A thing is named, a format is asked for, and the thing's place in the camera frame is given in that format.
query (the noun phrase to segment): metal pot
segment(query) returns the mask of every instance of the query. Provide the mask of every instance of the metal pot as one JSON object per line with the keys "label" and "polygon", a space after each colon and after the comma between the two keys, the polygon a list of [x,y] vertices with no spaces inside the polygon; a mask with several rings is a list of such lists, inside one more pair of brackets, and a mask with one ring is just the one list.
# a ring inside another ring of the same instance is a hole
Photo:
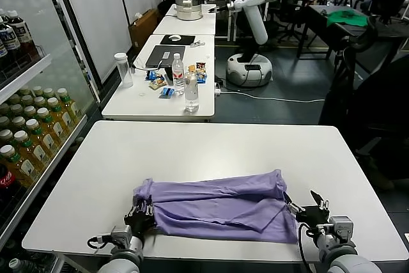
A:
{"label": "metal pot", "polygon": [[203,17],[203,0],[175,0],[176,16],[182,20],[196,20]]}

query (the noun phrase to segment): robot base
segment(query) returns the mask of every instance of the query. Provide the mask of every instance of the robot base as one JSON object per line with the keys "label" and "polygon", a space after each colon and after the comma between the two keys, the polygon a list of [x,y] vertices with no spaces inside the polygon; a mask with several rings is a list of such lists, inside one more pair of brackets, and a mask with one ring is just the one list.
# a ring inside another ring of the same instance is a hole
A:
{"label": "robot base", "polygon": [[248,88],[263,86],[272,80],[273,66],[266,57],[255,54],[250,63],[237,61],[243,54],[235,54],[228,59],[226,79],[237,85]]}

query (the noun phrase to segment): purple shirt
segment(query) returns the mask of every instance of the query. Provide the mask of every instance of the purple shirt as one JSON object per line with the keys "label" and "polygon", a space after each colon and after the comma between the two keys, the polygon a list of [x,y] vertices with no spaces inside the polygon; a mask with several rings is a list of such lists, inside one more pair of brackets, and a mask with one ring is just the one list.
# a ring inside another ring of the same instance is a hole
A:
{"label": "purple shirt", "polygon": [[203,182],[144,181],[134,202],[152,196],[158,229],[166,235],[296,243],[286,210],[281,170]]}

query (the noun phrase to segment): green cloth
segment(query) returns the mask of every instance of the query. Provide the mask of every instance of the green cloth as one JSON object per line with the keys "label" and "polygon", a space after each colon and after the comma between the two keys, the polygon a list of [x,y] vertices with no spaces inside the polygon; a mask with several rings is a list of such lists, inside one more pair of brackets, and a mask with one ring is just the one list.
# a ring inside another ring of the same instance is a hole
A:
{"label": "green cloth", "polygon": [[327,27],[335,22],[365,27],[367,25],[366,18],[365,15],[357,14],[354,10],[335,11],[328,14]]}

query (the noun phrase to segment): cardboard box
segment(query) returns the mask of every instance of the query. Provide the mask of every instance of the cardboard box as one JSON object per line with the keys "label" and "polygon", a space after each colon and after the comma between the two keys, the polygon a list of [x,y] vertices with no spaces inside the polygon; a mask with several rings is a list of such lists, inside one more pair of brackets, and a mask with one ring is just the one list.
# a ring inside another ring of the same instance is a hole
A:
{"label": "cardboard box", "polygon": [[143,45],[145,45],[157,26],[158,11],[156,9],[151,9],[128,27],[132,46],[136,52],[141,51]]}

